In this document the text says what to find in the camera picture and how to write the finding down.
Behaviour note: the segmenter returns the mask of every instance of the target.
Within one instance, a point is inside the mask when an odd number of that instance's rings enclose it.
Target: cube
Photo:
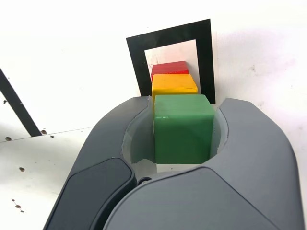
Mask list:
[[[210,157],[214,109],[205,95],[157,95],[154,105],[158,164],[201,164]]]
[[[153,79],[153,101],[156,95],[197,94],[197,91],[190,74],[155,74]]]
[[[176,74],[176,73],[189,73],[188,66],[185,61],[177,61],[177,62],[153,65],[151,77],[153,80],[155,74]]]

